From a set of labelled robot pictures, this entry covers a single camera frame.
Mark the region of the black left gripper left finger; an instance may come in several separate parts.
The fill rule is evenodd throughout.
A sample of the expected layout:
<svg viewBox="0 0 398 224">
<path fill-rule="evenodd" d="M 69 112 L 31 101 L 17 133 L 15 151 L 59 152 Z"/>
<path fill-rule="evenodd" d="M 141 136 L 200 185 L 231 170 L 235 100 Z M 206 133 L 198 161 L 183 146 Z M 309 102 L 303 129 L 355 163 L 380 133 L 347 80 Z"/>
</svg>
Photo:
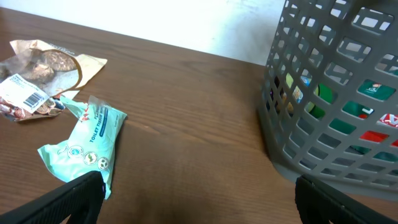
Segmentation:
<svg viewBox="0 0 398 224">
<path fill-rule="evenodd" d="M 96 223 L 105 198 L 99 171 L 90 171 L 47 194 L 1 215 L 1 223 Z"/>
</svg>

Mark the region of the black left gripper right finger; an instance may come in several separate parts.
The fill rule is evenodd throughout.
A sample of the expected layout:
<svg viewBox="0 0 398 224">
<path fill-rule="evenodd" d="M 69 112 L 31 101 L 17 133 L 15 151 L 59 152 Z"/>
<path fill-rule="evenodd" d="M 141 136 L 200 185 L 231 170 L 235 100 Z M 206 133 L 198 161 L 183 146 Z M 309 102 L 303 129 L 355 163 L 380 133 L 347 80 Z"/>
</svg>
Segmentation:
<svg viewBox="0 0 398 224">
<path fill-rule="evenodd" d="M 296 180 L 295 204 L 303 224 L 397 224 L 307 174 Z"/>
</svg>

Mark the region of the green red coffee sachet bag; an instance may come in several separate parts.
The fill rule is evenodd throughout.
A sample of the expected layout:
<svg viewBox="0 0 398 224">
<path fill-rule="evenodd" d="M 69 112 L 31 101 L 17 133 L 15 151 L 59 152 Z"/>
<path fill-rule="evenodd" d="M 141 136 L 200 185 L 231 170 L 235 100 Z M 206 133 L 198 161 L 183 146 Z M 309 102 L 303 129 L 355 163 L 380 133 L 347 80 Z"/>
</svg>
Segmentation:
<svg viewBox="0 0 398 224">
<path fill-rule="evenodd" d="M 326 158 L 338 166 L 383 170 L 382 162 L 397 162 L 397 83 L 366 78 L 349 90 L 328 100 L 341 100 L 329 128 L 342 139 L 326 137 Z"/>
</svg>

